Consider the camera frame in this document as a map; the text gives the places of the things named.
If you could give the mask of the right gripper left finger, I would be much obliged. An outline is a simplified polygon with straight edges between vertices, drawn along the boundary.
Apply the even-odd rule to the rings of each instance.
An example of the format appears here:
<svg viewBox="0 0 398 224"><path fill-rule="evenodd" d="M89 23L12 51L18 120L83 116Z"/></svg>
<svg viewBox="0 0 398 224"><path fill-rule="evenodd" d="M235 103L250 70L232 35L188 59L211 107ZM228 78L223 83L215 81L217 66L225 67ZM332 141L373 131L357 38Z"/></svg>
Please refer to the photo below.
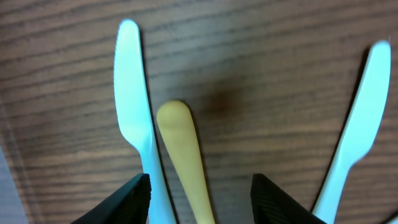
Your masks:
<svg viewBox="0 0 398 224"><path fill-rule="evenodd" d="M137 174L72 224L146 224L150 199L149 174Z"/></svg>

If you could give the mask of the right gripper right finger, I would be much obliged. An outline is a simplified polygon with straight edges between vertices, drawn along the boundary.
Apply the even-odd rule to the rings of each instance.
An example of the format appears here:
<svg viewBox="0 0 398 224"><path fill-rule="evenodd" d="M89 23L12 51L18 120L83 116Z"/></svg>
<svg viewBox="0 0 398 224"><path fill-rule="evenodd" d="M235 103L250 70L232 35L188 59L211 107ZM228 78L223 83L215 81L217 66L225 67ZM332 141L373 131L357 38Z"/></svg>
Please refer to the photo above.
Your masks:
<svg viewBox="0 0 398 224"><path fill-rule="evenodd" d="M325 224L264 174L254 174L251 205L255 224Z"/></svg>

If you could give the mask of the yellow plastic knife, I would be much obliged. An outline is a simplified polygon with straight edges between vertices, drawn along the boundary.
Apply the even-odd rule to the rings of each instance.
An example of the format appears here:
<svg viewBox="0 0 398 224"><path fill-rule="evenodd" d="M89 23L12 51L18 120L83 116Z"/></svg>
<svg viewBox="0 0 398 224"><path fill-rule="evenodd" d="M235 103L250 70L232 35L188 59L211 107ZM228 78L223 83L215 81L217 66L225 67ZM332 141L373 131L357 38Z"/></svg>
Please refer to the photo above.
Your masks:
<svg viewBox="0 0 398 224"><path fill-rule="evenodd" d="M193 117L182 101L168 101L158 110L157 124L197 223L215 224Z"/></svg>

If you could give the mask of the pale blue knife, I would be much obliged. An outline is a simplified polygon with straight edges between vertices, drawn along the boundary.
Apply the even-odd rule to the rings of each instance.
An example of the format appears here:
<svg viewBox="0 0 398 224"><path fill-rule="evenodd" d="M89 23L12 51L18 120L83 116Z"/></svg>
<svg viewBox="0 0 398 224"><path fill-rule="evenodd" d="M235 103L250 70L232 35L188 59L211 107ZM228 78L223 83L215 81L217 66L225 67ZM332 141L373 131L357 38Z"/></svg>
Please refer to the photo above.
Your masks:
<svg viewBox="0 0 398 224"><path fill-rule="evenodd" d="M335 222L349 171L371 150L376 139L386 107L391 63L390 42L380 40L372 44L335 155L312 210L325 223Z"/></svg>
<svg viewBox="0 0 398 224"><path fill-rule="evenodd" d="M114 100L120 132L138 151L143 171L150 177L149 222L176 224L157 149L140 31L138 25L129 19L120 23L116 39Z"/></svg>

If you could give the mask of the pale blue knife angled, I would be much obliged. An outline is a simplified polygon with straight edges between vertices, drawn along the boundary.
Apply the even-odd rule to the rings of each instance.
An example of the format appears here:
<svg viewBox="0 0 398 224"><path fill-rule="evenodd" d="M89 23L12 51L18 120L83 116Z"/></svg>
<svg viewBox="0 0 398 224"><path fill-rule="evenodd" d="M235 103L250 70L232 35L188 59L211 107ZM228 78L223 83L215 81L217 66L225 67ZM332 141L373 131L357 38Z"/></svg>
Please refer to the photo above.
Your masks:
<svg viewBox="0 0 398 224"><path fill-rule="evenodd" d="M398 224L398 215L391 217L384 224Z"/></svg>

